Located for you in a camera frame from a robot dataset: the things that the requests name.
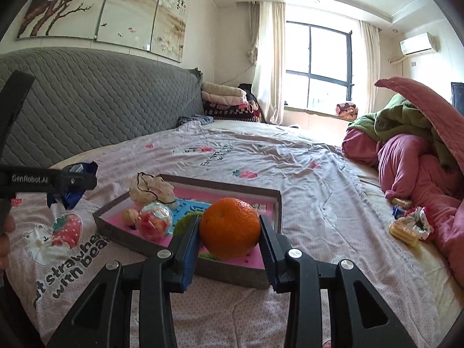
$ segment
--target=stack of blankets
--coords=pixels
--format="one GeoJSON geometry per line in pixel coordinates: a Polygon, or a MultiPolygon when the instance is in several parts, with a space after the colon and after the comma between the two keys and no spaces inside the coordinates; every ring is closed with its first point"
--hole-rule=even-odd
{"type": "Polygon", "coordinates": [[[258,105],[247,100],[245,90],[204,82],[201,98],[205,115],[215,119],[261,123],[258,105]]]}

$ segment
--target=quilted sofa cover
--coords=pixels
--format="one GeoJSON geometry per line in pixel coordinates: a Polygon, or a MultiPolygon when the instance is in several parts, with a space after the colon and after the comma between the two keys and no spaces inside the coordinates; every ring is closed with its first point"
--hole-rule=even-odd
{"type": "Polygon", "coordinates": [[[198,69],[87,48],[29,48],[0,55],[0,88],[15,69],[36,81],[6,140],[3,164],[49,167],[203,113],[198,69]]]}

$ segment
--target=screw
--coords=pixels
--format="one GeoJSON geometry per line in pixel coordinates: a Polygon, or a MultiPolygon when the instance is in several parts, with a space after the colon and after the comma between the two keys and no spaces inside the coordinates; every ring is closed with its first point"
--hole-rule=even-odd
{"type": "Polygon", "coordinates": [[[348,260],[348,259],[343,259],[341,262],[340,262],[340,265],[344,268],[344,269],[352,269],[354,267],[354,264],[351,260],[348,260]]]}
{"type": "Polygon", "coordinates": [[[289,250],[289,255],[292,258],[298,259],[298,258],[301,258],[302,253],[298,249],[291,249],[291,250],[289,250]]]}
{"type": "Polygon", "coordinates": [[[166,259],[171,256],[171,251],[166,249],[159,250],[157,255],[160,259],[166,259]]]}
{"type": "Polygon", "coordinates": [[[113,271],[113,269],[116,269],[119,267],[119,263],[116,261],[116,260],[112,260],[111,262],[108,262],[106,265],[105,265],[106,269],[108,269],[109,271],[113,271]]]}

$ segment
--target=bed sheet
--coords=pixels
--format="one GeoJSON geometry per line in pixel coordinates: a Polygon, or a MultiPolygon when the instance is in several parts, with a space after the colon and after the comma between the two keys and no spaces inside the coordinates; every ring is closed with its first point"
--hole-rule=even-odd
{"type": "MultiPolygon", "coordinates": [[[[208,125],[210,129],[231,130],[233,132],[249,132],[253,135],[285,137],[291,135],[303,140],[318,141],[319,133],[284,126],[269,126],[266,124],[246,122],[214,122],[208,125]]],[[[368,200],[379,211],[384,219],[385,228],[393,220],[392,206],[386,200],[379,183],[379,173],[372,167],[345,159],[361,181],[368,200]]],[[[454,279],[446,259],[438,252],[432,243],[420,244],[410,249],[424,271],[424,277],[435,296],[440,317],[442,336],[449,331],[454,321],[464,308],[464,289],[454,279]]]]}
{"type": "MultiPolygon", "coordinates": [[[[418,347],[435,347],[446,332],[424,271],[411,252],[386,233],[387,218],[380,216],[375,203],[368,200],[359,181],[362,177],[347,166],[336,147],[316,143],[304,131],[236,122],[200,127],[191,122],[177,130],[76,156],[66,163],[82,160],[97,161],[99,185],[86,192],[71,212],[77,217],[65,218],[71,227],[76,222],[82,224],[85,234],[80,246],[63,248],[63,252],[54,249],[48,255],[48,246],[40,241],[40,235],[53,238],[53,222],[63,217],[63,211],[56,204],[48,210],[43,196],[23,194],[21,205],[12,210],[18,228],[11,237],[14,266],[8,278],[45,342],[105,262],[118,258],[128,264],[142,259],[98,236],[91,216],[98,207],[125,192],[129,177],[140,170],[208,180],[221,177],[231,183],[280,189],[284,234],[295,247],[318,260],[331,261],[342,254],[355,261],[418,347]],[[185,150],[205,144],[214,147],[214,155],[185,150]],[[237,177],[235,170],[242,168],[259,177],[237,177]],[[312,205],[309,214],[300,207],[308,202],[312,205]],[[25,274],[33,278],[24,281],[25,274]]],[[[186,294],[172,296],[172,306],[180,347],[192,342],[225,347],[282,345],[288,295],[195,276],[186,294]]],[[[322,310],[325,342],[330,328],[324,297],[322,310]]]]}

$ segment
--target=window sill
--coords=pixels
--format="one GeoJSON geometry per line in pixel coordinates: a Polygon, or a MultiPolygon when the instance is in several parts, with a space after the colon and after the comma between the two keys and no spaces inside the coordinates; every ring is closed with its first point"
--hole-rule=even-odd
{"type": "Polygon", "coordinates": [[[312,110],[307,110],[305,108],[297,108],[297,107],[291,107],[291,106],[284,106],[284,110],[287,110],[287,111],[296,111],[296,112],[305,112],[309,115],[319,115],[319,116],[324,116],[324,117],[327,117],[327,118],[334,118],[334,119],[339,119],[339,120],[344,120],[346,122],[353,122],[352,120],[349,120],[349,119],[345,119],[345,118],[341,118],[337,115],[332,115],[332,114],[329,114],[329,113],[321,113],[319,111],[312,111],[312,110]]]}

